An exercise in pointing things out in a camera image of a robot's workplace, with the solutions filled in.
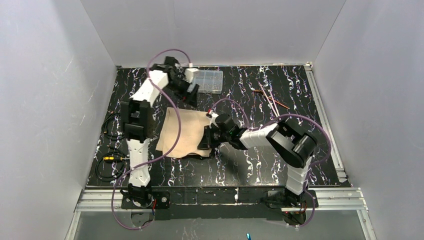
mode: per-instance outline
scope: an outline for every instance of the marble surface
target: marble surface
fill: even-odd
[[[244,108],[250,118],[250,127],[259,127],[274,117],[264,97],[252,92],[253,89],[259,90],[258,83],[261,83],[265,89],[272,90],[277,101],[289,107],[287,110],[278,106],[280,114],[295,113],[320,122],[305,68],[301,65],[221,66],[201,67],[201,69],[223,71],[222,94],[199,93],[198,107],[194,108],[177,100],[169,89],[165,89],[179,108],[207,111],[219,99],[231,98]],[[145,78],[144,68],[119,69],[108,106],[108,115],[119,112],[120,102],[126,101],[134,94]],[[160,95],[153,106],[153,117],[157,124],[149,146],[149,160],[161,155],[161,152],[156,151],[155,147],[159,140],[166,108],[171,107],[171,104]],[[228,101],[219,103],[216,111],[232,115],[239,125],[244,126],[245,124],[240,110]],[[312,162],[325,156],[328,146],[319,130],[310,123],[300,119],[294,120],[309,129],[319,141],[319,149]],[[112,133],[116,134],[120,130],[118,119],[115,119],[110,125]],[[113,183],[99,181],[94,174],[97,161],[108,152],[107,145],[115,146],[125,153],[128,152],[125,140],[112,142],[101,135],[87,186],[111,187],[113,185]],[[115,167],[110,164],[101,164],[99,169],[105,174],[116,171]],[[150,166],[150,177],[152,186],[283,186],[287,180],[287,166],[270,147],[255,147],[243,151],[235,150],[229,144],[225,144],[218,149],[213,149],[210,157],[166,157]],[[315,166],[310,172],[310,179],[312,185],[334,186],[340,184],[331,158],[325,164]]]

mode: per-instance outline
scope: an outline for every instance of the fabric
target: fabric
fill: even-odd
[[[208,157],[211,149],[199,150],[198,144],[202,140],[205,126],[209,125],[210,119],[205,111],[193,111],[178,109],[181,117],[181,135],[175,148],[168,154],[171,158],[182,158],[187,155],[199,155]],[[166,109],[165,121],[160,132],[156,150],[166,153],[174,145],[178,134],[177,113],[173,107]]]

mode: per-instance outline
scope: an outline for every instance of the wall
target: wall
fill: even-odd
[[[116,68],[80,1],[0,3],[0,239],[64,239]]]
[[[196,65],[313,61],[345,0],[81,2],[113,62],[144,67],[169,48]]]
[[[422,239],[424,2],[347,0],[313,66],[378,239]]]

